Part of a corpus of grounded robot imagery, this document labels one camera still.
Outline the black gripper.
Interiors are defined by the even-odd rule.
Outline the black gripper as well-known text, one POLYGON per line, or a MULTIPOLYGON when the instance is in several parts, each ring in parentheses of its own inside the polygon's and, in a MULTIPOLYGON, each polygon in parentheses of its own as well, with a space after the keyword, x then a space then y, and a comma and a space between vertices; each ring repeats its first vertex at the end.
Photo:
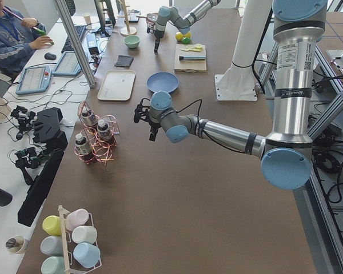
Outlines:
POLYGON ((148 123, 150 125, 150 136, 149 140, 155 141, 157 137, 158 129, 160 128, 160 124, 151 116, 148 117, 148 123))
POLYGON ((154 52, 158 53, 159 44, 160 44, 161 39, 163 38, 163 31, 156 30, 154 32, 154 36, 155 36, 154 52))

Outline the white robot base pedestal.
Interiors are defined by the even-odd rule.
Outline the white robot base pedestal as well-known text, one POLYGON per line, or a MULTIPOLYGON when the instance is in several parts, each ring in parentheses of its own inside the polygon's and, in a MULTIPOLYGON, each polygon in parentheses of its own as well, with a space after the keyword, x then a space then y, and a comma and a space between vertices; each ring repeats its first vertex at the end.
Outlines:
POLYGON ((256 101, 253 62, 265 29, 272 17, 272 1, 248 1, 242 17, 230 68, 215 75, 217 100, 256 101))

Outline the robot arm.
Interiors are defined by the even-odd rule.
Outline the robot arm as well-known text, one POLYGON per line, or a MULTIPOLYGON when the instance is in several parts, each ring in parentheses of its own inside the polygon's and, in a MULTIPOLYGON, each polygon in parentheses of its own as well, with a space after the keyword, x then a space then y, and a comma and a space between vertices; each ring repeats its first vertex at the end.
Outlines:
POLYGON ((150 140, 163 129, 172 143, 193 134, 261 160, 264 178, 294 190, 310 178, 312 139, 307 132, 316 43, 325 31, 326 1, 273 1, 273 38, 278 44, 273 128, 259 136, 198 115, 179 115, 172 98, 156 91, 146 115, 150 140))
POLYGON ((193 10, 188 12, 184 17, 181 17, 178 9, 174 6, 160 7, 154 30, 154 53, 156 55, 158 54, 159 44, 164 36, 166 25, 168 22, 171 22, 171 24, 174 25, 182 34, 186 34, 189 32, 190 27, 193 24, 201 20, 210 9, 212 9, 214 6, 217 6, 219 3, 220 0, 201 1, 193 10))

